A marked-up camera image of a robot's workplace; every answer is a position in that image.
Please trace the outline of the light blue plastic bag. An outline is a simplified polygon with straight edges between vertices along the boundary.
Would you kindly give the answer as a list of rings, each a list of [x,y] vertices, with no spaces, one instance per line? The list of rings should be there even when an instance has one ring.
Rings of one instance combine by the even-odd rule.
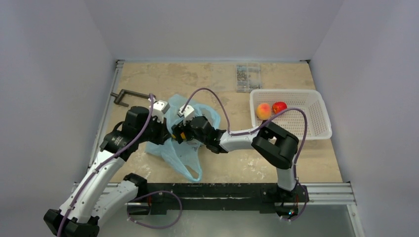
[[[167,127],[181,122],[177,115],[178,110],[185,104],[187,99],[179,94],[175,94],[168,99],[169,110],[166,112]],[[212,107],[190,101],[189,105],[193,107],[196,115],[205,116],[210,124],[219,128],[220,115]],[[173,139],[168,139],[163,145],[146,143],[145,152],[151,155],[161,157],[176,172],[183,175],[190,182],[200,182],[202,179],[202,169],[198,157],[198,149],[203,144],[197,140],[186,141],[181,144]]]

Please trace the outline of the red fake apple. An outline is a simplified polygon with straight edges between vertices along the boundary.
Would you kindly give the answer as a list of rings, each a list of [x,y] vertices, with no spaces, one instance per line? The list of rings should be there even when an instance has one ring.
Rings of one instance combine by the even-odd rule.
[[[274,113],[274,114],[278,114],[279,112],[281,112],[281,111],[283,111],[283,110],[285,110],[285,109],[287,109],[288,108],[288,106],[287,106],[287,104],[285,103],[285,102],[282,102],[282,101],[280,101],[280,102],[275,102],[273,105],[272,105],[272,112]]]

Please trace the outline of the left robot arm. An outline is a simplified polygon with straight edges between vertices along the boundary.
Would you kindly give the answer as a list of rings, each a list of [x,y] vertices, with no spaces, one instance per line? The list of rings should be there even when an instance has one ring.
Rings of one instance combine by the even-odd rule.
[[[166,102],[150,108],[133,106],[108,133],[85,177],[70,197],[57,209],[49,209],[43,219],[57,237],[96,237],[103,225],[128,201],[146,199],[147,180],[130,173],[116,189],[104,194],[111,178],[126,163],[139,144],[162,145],[170,138],[165,113]]]

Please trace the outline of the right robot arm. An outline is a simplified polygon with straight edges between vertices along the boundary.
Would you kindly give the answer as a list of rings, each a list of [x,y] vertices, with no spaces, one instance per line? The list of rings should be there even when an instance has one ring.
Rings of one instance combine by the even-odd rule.
[[[205,116],[180,121],[171,127],[174,139],[180,144],[196,140],[215,154],[236,150],[255,150],[277,170],[277,194],[289,201],[296,196],[294,161],[298,153],[299,139],[273,122],[254,130],[241,130],[229,134],[216,129]]]

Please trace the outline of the orange fake peach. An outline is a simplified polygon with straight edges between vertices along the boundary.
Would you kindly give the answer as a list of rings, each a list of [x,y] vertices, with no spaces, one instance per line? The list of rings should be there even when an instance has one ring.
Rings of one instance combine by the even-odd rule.
[[[272,116],[271,106],[261,103],[257,106],[255,114],[260,120],[268,120]]]

